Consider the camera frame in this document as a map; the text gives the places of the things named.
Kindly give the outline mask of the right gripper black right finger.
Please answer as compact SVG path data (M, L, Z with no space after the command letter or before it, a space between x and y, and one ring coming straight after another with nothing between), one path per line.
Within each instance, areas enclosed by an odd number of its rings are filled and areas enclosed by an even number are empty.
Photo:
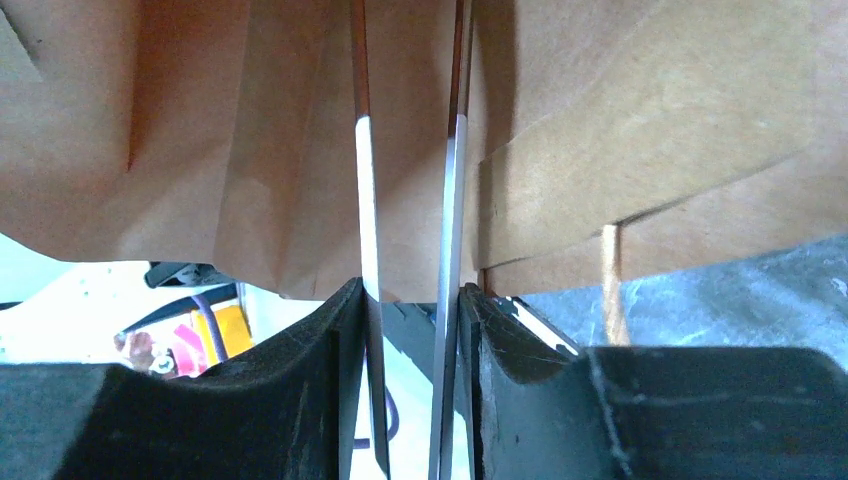
M804 348L595 347L568 357L459 293L475 479L843 479L847 375Z

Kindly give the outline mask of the metal tongs white handle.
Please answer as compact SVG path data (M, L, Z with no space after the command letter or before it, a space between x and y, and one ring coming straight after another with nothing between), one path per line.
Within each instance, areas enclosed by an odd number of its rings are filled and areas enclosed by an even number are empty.
M370 42L365 3L350 5L371 445L384 478L391 475L386 300L437 305L427 475L453 475L473 8L470 1L379 2Z

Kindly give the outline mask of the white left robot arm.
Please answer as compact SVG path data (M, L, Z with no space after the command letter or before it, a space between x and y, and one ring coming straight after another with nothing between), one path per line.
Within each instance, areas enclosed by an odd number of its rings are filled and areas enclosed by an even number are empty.
M150 288L143 261L80 263L1 312L1 362L119 363L114 337L155 310L212 285Z

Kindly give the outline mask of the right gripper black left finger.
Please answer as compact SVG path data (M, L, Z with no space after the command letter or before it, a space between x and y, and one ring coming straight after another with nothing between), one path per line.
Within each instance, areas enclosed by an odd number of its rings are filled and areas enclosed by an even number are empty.
M360 279L202 375L1 369L5 479L346 479L366 323Z

